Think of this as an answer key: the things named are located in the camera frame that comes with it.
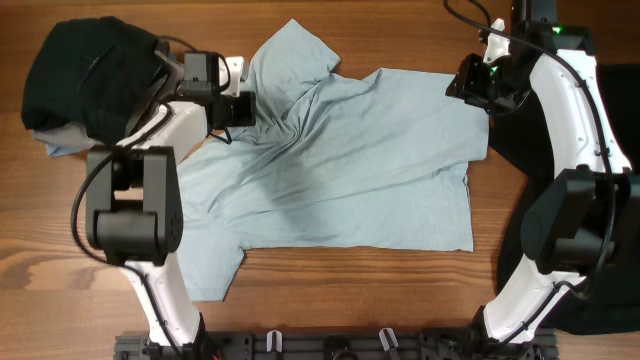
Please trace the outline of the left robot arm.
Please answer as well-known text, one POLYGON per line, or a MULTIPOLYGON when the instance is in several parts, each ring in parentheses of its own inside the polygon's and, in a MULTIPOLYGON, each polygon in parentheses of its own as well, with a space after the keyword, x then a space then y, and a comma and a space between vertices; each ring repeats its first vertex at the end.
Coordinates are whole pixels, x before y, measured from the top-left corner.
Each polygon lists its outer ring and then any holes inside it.
POLYGON ((208 136, 255 122, 255 94, 243 89, 241 56, 188 51, 167 59, 168 75, 145 122, 115 146, 97 146, 74 203, 86 206, 79 248, 119 268, 143 308, 149 330, 121 335, 117 359, 217 359, 221 353, 190 299, 178 263, 183 210, 177 167, 208 136))

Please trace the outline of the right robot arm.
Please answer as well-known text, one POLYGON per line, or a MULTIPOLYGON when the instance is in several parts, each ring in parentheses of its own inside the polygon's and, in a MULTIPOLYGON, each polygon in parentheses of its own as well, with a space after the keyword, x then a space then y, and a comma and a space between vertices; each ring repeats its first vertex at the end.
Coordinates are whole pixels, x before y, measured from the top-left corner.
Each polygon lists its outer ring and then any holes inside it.
POLYGON ((590 298, 618 244, 632 238, 639 186, 601 101, 589 32, 564 27, 547 1, 516 1, 509 21, 478 28, 483 54, 467 56, 447 95, 491 115, 528 99, 542 109, 553 177, 520 223, 522 257, 481 312, 486 348, 532 339, 566 294, 590 298))

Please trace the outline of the light blue t-shirt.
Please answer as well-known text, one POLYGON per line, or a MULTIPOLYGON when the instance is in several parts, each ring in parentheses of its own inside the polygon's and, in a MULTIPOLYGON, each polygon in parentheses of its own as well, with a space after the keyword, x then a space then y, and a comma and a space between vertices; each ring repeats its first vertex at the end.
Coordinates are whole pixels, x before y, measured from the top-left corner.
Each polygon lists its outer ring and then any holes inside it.
POLYGON ((467 169, 486 156, 487 115, 446 95, 447 74, 352 79, 338 63, 288 22, 251 60, 256 124, 180 164, 192 300, 222 300, 253 248, 472 249, 467 169))

